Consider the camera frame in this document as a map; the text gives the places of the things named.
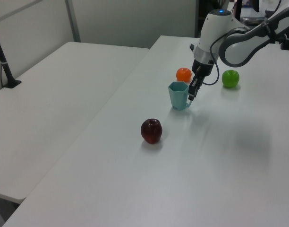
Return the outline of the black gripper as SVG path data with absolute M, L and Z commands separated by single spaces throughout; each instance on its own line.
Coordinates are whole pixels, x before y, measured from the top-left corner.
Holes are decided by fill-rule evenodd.
M 194 98 L 197 96 L 197 93 L 203 83 L 202 77 L 209 76 L 212 72 L 213 66 L 213 60 L 209 60 L 207 63 L 201 63 L 194 59 L 192 71 L 194 72 L 195 76 L 193 77 L 188 88 L 188 99 L 190 101 L 193 101 Z

